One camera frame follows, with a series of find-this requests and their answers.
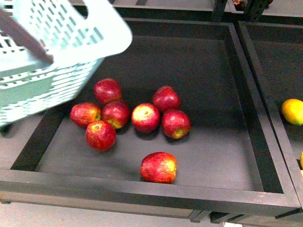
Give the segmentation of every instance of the yellow fruit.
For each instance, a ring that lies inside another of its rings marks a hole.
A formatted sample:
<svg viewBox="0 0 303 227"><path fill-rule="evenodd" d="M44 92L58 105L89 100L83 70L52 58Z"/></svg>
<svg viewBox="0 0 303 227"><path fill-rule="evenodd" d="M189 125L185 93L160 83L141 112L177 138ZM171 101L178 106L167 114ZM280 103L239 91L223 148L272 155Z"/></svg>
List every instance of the yellow fruit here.
<svg viewBox="0 0 303 227"><path fill-rule="evenodd" d="M303 124L303 102L298 99L287 99L282 104L282 114L285 119L295 125Z"/></svg>
<svg viewBox="0 0 303 227"><path fill-rule="evenodd" d="M301 164L301 168L303 169L303 153L301 153L300 156L300 164Z"/></svg>

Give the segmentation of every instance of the basket handle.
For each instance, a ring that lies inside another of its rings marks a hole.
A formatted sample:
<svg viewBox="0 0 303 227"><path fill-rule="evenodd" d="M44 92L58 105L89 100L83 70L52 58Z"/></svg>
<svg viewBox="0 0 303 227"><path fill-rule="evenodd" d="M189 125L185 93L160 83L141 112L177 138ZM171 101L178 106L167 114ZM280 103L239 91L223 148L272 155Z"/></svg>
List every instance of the basket handle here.
<svg viewBox="0 0 303 227"><path fill-rule="evenodd" d="M53 64L53 56L45 52L39 41L28 33L18 22L0 7L0 30L8 34L13 40L26 47L38 59Z"/></svg>

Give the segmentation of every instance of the black display bin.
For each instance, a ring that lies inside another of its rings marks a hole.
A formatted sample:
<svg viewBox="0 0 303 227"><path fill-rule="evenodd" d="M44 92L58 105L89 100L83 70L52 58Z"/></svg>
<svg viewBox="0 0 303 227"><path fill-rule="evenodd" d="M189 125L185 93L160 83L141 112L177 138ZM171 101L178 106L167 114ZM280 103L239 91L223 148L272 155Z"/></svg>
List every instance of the black display bin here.
<svg viewBox="0 0 303 227"><path fill-rule="evenodd" d="M302 205L303 128L288 123L281 106L290 98L303 100L303 26L239 22L236 27ZM299 208L278 218L303 221L303 210Z"/></svg>
<svg viewBox="0 0 303 227"><path fill-rule="evenodd" d="M122 204L119 211L152 215L150 207L162 207L176 210L167 216L189 219L211 211L278 216L300 208L234 26L126 21L131 46L107 57L76 99L46 111L12 167L0 170L0 200L94 210ZM142 135L129 123L109 151L90 149L69 111L97 103L93 86L104 78L120 83L131 109L172 86L191 132L174 141L161 127ZM157 151L178 160L173 184L140 178L142 159ZM178 214L184 210L190 213Z"/></svg>

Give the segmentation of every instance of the apple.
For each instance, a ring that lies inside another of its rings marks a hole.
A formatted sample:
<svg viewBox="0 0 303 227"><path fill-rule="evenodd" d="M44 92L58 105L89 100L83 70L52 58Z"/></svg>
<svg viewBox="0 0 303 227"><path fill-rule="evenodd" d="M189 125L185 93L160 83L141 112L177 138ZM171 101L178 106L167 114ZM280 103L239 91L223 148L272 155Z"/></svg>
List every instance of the apple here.
<svg viewBox="0 0 303 227"><path fill-rule="evenodd" d="M86 128L85 140L91 148L107 151L116 142L116 131L110 123L103 120L93 122Z"/></svg>
<svg viewBox="0 0 303 227"><path fill-rule="evenodd" d="M160 123L160 112L155 105L142 103L134 108L132 112L132 123L139 132L152 132Z"/></svg>
<svg viewBox="0 0 303 227"><path fill-rule="evenodd" d="M190 130L190 119L181 110L169 109L163 114L162 129L166 136L180 139Z"/></svg>
<svg viewBox="0 0 303 227"><path fill-rule="evenodd" d="M147 155L141 163L140 175L148 182L172 183L176 178L177 159L167 152Z"/></svg>
<svg viewBox="0 0 303 227"><path fill-rule="evenodd" d="M102 119L110 123L115 129L125 126L131 112L125 100L112 101L103 107Z"/></svg>
<svg viewBox="0 0 303 227"><path fill-rule="evenodd" d="M111 101L118 100L122 97L122 90L119 83L111 78L100 80L94 86L96 99L105 105Z"/></svg>
<svg viewBox="0 0 303 227"><path fill-rule="evenodd" d="M101 108L94 103L79 103L72 107L70 118L78 126L86 128L101 119Z"/></svg>
<svg viewBox="0 0 303 227"><path fill-rule="evenodd" d="M153 95L152 102L162 113L167 109L178 109L181 105L180 97L170 86L160 87Z"/></svg>

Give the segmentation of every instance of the white plastic basket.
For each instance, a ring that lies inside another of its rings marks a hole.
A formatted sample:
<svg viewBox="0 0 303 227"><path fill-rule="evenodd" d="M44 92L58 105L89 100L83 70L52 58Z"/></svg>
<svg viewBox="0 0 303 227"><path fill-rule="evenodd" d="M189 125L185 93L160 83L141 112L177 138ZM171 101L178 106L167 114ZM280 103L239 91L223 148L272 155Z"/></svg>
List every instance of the white plastic basket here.
<svg viewBox="0 0 303 227"><path fill-rule="evenodd" d="M107 0L83 1L87 19L68 0L0 0L54 57L47 69L32 71L39 62L0 33L0 61L10 65L0 69L0 126L74 99L105 57L130 45L129 27ZM24 58L28 67L15 69Z"/></svg>

